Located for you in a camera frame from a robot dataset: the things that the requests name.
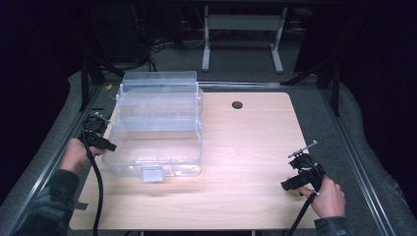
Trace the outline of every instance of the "black circular hole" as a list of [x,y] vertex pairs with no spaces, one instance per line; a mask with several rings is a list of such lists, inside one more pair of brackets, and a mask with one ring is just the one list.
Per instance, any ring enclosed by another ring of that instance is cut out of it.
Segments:
[[233,108],[235,108],[235,109],[240,109],[240,108],[242,108],[242,107],[243,107],[243,103],[242,103],[242,102],[240,102],[240,101],[233,101],[232,106],[233,106]]

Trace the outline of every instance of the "human hand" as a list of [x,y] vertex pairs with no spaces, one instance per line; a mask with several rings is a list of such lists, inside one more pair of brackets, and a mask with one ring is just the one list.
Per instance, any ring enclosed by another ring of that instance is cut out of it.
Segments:
[[[89,150],[93,155],[100,155],[105,153],[104,149],[96,147],[89,147]],[[87,163],[89,163],[89,159],[87,158],[86,147],[80,140],[76,138],[71,139],[68,142],[67,149],[65,150],[64,156],[62,157],[60,168],[78,174],[81,167]]]
[[[313,190],[301,187],[298,191],[306,198],[310,198]],[[320,194],[314,198],[312,208],[320,218],[344,216],[346,200],[340,186],[325,175]]]

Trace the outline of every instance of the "wooden tabletop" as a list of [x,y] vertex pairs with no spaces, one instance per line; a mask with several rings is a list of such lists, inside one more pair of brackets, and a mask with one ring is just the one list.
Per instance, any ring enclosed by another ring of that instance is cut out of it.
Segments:
[[[243,104],[232,107],[234,101]],[[120,178],[102,163],[104,202],[100,229],[259,230],[289,228],[304,197],[291,197],[280,183],[296,171],[288,154],[306,143],[284,92],[206,92],[202,172],[144,183]],[[93,170],[70,226],[92,229],[98,203]],[[309,209],[298,228],[314,228]]]

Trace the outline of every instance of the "transparent acrylic box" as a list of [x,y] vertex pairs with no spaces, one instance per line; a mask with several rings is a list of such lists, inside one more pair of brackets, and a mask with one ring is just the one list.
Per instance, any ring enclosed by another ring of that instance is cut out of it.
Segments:
[[109,135],[117,149],[108,151],[103,162],[118,176],[145,182],[198,175],[202,102],[196,72],[126,73]]

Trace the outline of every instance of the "wooden table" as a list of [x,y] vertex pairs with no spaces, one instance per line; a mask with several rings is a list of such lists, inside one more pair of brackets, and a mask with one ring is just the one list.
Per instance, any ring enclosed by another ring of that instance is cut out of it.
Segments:
[[[233,101],[243,107],[235,109]],[[306,144],[284,92],[204,94],[202,172],[160,183],[120,178],[97,158],[104,188],[100,229],[260,230],[289,228],[304,197],[280,186],[295,174],[288,154]],[[91,170],[70,226],[92,229],[98,188]],[[313,228],[309,209],[299,228]]]

